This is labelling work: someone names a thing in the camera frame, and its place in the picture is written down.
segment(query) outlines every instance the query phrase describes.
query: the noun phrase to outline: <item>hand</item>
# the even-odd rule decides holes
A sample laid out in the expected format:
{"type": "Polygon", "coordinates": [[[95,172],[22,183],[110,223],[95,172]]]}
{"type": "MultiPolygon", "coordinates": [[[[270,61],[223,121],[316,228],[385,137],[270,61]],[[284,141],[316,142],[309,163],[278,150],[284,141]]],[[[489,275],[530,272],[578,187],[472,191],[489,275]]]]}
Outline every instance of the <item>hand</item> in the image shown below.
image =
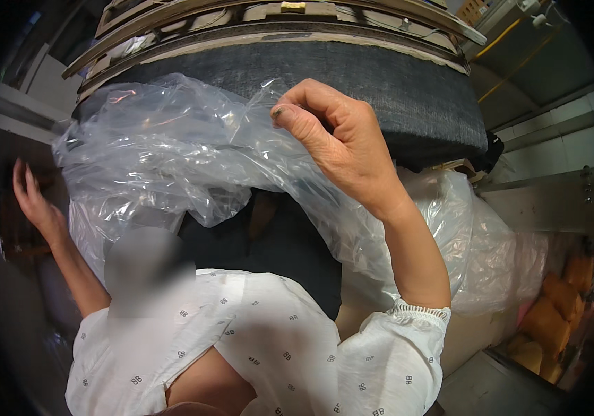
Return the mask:
{"type": "Polygon", "coordinates": [[[368,103],[305,79],[278,100],[271,116],[306,147],[327,178],[379,220],[409,200],[368,103]]]}
{"type": "Polygon", "coordinates": [[[19,159],[12,170],[12,188],[22,212],[43,235],[47,244],[53,245],[68,237],[66,218],[56,206],[45,200],[31,168],[19,159]],[[22,185],[22,176],[26,180],[26,190],[22,185]]]}

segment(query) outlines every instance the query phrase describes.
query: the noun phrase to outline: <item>left hand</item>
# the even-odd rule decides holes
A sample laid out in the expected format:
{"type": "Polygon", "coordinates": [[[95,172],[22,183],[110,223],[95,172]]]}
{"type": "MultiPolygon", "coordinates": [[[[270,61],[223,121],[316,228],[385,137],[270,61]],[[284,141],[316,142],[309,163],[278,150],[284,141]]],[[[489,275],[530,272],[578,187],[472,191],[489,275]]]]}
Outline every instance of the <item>left hand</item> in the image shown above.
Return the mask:
{"type": "Polygon", "coordinates": [[[47,244],[57,244],[68,238],[68,226],[63,213],[47,202],[31,168],[20,159],[17,159],[12,170],[12,188],[22,212],[43,235],[47,244]],[[22,185],[22,175],[26,180],[26,189],[22,185]]]}

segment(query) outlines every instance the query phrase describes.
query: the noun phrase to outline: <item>patterned shirt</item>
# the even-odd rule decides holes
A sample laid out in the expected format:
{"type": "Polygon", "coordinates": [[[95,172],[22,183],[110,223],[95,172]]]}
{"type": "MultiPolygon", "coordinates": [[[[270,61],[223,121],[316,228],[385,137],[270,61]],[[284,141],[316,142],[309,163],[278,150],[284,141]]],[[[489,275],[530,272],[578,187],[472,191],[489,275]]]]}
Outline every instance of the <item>patterned shirt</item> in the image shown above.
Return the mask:
{"type": "Polygon", "coordinates": [[[242,416],[422,415],[440,390],[449,308],[399,299],[340,342],[301,285],[275,274],[197,270],[169,296],[145,305],[151,318],[123,320],[133,328],[123,337],[108,308],[82,321],[66,391],[73,415],[165,409],[165,391],[212,345],[258,395],[242,416]]]}

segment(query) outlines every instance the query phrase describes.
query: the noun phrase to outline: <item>forearm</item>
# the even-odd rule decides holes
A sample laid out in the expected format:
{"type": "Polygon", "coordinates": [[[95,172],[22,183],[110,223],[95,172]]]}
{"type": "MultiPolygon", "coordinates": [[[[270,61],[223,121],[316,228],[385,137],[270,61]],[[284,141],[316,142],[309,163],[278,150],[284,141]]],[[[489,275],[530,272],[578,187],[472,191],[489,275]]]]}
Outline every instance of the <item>forearm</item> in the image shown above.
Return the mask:
{"type": "Polygon", "coordinates": [[[399,294],[411,305],[449,307],[449,275],[438,245],[415,203],[401,195],[398,207],[382,218],[399,294]]]}
{"type": "Polygon", "coordinates": [[[83,318],[110,305],[109,294],[70,236],[51,242],[50,248],[83,318]]]}

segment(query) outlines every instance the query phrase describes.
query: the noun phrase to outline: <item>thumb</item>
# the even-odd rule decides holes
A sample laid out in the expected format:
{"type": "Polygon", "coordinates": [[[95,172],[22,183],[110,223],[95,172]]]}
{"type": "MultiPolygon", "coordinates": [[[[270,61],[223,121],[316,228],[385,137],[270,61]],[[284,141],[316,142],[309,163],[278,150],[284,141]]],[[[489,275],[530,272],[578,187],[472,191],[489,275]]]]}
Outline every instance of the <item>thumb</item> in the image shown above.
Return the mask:
{"type": "Polygon", "coordinates": [[[311,155],[318,154],[331,146],[333,140],[336,141],[315,114],[295,104],[277,104],[270,114],[274,123],[299,140],[311,155]]]}

